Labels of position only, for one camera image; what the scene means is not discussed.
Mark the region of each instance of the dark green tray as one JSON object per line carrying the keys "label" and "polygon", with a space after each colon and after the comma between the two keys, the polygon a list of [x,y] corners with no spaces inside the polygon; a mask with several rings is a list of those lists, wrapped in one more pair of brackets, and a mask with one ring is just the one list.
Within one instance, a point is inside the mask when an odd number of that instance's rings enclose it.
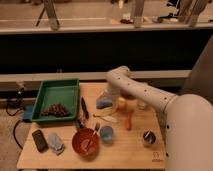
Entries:
{"label": "dark green tray", "polygon": [[[74,120],[78,113],[79,80],[51,80],[41,83],[33,108],[32,122],[47,123]],[[52,104],[61,103],[69,110],[70,115],[64,117],[43,116],[41,113]]]}

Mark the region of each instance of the blue cup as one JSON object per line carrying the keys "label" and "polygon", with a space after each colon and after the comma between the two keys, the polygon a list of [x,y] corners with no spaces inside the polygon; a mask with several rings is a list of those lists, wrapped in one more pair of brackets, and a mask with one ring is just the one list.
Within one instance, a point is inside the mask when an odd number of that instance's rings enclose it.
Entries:
{"label": "blue cup", "polygon": [[100,129],[100,137],[104,143],[112,143],[113,134],[114,131],[111,126],[102,126]]}

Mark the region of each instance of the wooden tabletop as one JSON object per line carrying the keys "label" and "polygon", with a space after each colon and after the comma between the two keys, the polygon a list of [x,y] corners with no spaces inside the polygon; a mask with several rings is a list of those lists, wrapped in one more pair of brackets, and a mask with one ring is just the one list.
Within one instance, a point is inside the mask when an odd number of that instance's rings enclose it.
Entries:
{"label": "wooden tabletop", "polygon": [[[165,148],[158,125],[156,113],[148,107],[140,110],[137,107],[137,99],[127,101],[127,110],[134,109],[132,116],[132,130],[124,127],[125,112],[117,112],[113,116],[117,123],[104,121],[92,115],[96,110],[96,99],[106,87],[106,83],[81,83],[80,96],[84,97],[90,118],[87,127],[94,128],[95,123],[101,126],[109,125],[114,129],[114,141],[112,145],[105,145],[100,141],[98,154],[93,158],[83,158],[76,154],[72,148],[72,137],[76,133],[73,123],[55,123],[51,125],[38,125],[33,123],[27,136],[24,148],[19,157],[18,169],[164,169]],[[41,129],[44,136],[55,132],[65,144],[64,152],[57,156],[50,149],[39,153],[32,138],[32,132]],[[142,134],[153,131],[156,142],[149,148],[142,143]]]}

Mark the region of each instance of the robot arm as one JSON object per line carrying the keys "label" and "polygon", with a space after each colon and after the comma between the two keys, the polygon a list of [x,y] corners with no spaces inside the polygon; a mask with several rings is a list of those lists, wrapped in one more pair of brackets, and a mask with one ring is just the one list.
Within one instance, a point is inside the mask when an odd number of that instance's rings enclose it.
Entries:
{"label": "robot arm", "polygon": [[194,94],[177,96],[129,78],[122,66],[107,73],[107,93],[120,90],[145,101],[167,114],[166,170],[213,171],[213,108]]}
{"label": "robot arm", "polygon": [[108,91],[119,93],[125,90],[134,97],[142,99],[156,110],[164,112],[167,104],[177,95],[130,79],[130,70],[126,66],[113,69],[107,73]]}

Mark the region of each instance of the orange bowl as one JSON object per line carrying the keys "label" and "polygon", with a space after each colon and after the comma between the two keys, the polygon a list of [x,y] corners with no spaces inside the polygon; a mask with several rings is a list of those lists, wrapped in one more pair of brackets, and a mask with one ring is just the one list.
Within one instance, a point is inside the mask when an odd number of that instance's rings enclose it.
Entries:
{"label": "orange bowl", "polygon": [[99,136],[95,133],[92,137],[93,132],[93,129],[83,128],[77,131],[73,136],[72,147],[74,151],[80,156],[88,156],[91,154],[95,154],[98,151]]}

